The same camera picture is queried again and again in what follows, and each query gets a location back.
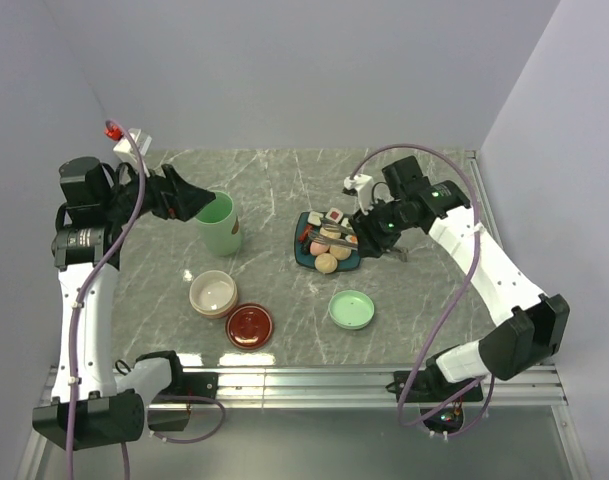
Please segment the green sushi roll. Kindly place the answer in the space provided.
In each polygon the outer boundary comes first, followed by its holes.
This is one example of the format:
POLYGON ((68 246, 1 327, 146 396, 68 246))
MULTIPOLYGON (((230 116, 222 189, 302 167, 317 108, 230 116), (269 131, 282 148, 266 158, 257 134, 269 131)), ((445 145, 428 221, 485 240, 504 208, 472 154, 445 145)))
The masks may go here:
POLYGON ((349 218, 348 217, 344 217, 340 223, 340 226, 342 227, 342 231, 345 234, 351 234, 354 232, 350 222, 349 222, 349 218))

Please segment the beige bun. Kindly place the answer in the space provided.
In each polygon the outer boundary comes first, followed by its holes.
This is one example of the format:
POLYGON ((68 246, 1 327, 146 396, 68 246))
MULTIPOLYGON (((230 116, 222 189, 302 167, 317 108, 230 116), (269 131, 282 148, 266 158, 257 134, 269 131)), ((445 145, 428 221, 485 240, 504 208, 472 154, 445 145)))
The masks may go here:
POLYGON ((328 229, 325 227, 321 227, 319 230, 319 233, 322 236, 328 237, 331 239, 340 239, 341 238, 341 233, 339 231, 337 231, 336 229, 328 229))
POLYGON ((351 256, 352 249, 344 246, 332 245, 329 248, 328 253, 332 255, 338 262, 340 262, 347 260, 351 256))
POLYGON ((322 274, 331 274, 337 270, 338 260, 332 254, 325 252, 316 257, 314 267, 322 274))

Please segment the steel serving tongs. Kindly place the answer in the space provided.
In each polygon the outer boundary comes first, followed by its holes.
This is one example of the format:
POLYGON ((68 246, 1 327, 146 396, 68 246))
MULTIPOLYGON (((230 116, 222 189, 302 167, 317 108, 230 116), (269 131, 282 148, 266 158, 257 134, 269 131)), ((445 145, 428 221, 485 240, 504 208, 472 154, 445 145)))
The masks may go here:
POLYGON ((376 247, 373 243, 369 243, 369 242, 367 242, 365 246, 361 246, 360 237, 355 233, 355 231, 351 234, 345 234, 342 231, 342 227, 340 226, 340 223, 335 223, 326 218, 322 219, 322 224, 320 225, 320 227, 318 229, 313 229, 309 233, 308 238, 311 241, 319 242, 319 243, 328 245, 329 247, 331 247, 332 245, 339 245, 339 246, 351 248, 352 251, 355 251, 358 254, 358 256, 361 258, 388 257, 388 258, 396 259, 403 263, 406 263, 409 261, 409 251, 406 248, 393 246, 388 249, 385 249, 382 247, 376 247), (325 227, 328 229, 336 229, 337 231, 339 231, 341 233, 341 238, 340 239, 331 239, 331 238, 322 236, 319 233, 319 230, 321 227, 325 227), (346 235, 355 235, 358 239, 358 244, 352 245, 352 244, 346 242, 344 240, 344 237, 346 235))

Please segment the beige bun front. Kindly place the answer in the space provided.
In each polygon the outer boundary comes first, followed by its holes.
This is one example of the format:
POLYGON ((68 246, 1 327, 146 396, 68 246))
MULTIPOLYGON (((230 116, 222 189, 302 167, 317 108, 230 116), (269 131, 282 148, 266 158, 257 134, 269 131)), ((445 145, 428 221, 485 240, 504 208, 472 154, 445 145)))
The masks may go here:
POLYGON ((338 260, 332 254, 325 252, 316 257, 314 267, 322 274, 331 274, 337 270, 338 260))

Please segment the pink steamed bun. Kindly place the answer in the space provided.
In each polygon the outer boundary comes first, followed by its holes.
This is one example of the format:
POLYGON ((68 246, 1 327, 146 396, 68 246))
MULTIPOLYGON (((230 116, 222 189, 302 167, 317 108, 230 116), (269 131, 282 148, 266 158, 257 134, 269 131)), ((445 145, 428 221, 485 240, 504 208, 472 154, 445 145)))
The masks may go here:
POLYGON ((310 254, 313 256, 319 256, 323 253, 326 253, 329 250, 329 246, 319 243, 319 242, 312 242, 310 245, 310 254))

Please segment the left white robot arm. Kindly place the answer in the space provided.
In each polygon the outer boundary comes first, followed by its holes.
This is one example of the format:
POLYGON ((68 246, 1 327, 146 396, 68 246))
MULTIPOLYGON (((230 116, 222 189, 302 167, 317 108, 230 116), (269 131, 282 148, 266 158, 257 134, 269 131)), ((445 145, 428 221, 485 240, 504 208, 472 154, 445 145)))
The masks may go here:
POLYGON ((36 432, 73 451, 140 438, 146 409, 156 399, 189 394, 176 352, 138 357, 122 377, 113 370, 113 298, 124 234, 140 216, 187 222, 214 201, 213 192, 185 181, 170 165, 138 174, 79 157, 59 169, 65 201, 56 215, 51 250, 62 297, 57 376, 49 405, 32 414, 36 432))

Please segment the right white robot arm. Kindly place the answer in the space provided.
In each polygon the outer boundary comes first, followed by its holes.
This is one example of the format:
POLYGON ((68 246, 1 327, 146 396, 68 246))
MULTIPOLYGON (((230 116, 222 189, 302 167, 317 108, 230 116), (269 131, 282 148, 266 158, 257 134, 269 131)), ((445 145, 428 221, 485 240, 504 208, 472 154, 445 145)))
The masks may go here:
POLYGON ((413 156, 382 170, 391 200, 374 196, 372 177, 354 173, 343 191, 358 200, 349 224, 362 258, 393 250, 403 231, 419 228, 450 255, 483 300, 495 327, 479 340, 427 360, 412 388, 426 400, 450 398, 468 381, 492 375, 510 380, 555 355, 570 307, 547 295, 510 260, 480 221, 471 196, 454 182, 431 182, 413 156))

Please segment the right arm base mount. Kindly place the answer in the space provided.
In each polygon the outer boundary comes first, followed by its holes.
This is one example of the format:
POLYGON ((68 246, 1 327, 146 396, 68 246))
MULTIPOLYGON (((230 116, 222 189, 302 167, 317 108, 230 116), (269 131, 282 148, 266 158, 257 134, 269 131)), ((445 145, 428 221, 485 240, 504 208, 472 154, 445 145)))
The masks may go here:
MULTIPOLYGON (((394 394, 397 400, 400 399, 405 381, 410 375, 409 371, 395 371, 393 381, 385 386, 388 393, 394 394)), ((473 379, 467 379, 458 383, 449 383, 438 379, 432 373, 423 370, 419 371, 413 384, 405 398, 405 403, 435 403, 439 404, 450 396, 458 393, 473 379)), ((432 434, 451 435, 457 434, 465 429, 464 404, 466 402, 481 402, 484 400, 482 387, 480 384, 472 387, 462 395, 456 397, 449 405, 440 409, 434 415, 422 421, 422 425, 432 434)))

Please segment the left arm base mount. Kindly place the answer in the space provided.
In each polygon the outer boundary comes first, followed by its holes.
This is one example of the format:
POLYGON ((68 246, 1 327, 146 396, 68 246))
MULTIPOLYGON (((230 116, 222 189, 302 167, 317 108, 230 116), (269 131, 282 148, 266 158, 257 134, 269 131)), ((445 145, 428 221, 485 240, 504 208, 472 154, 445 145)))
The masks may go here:
POLYGON ((219 375, 215 372, 183 373, 178 386, 158 393, 148 407, 148 427, 153 432, 182 432, 204 408, 218 410, 219 375))

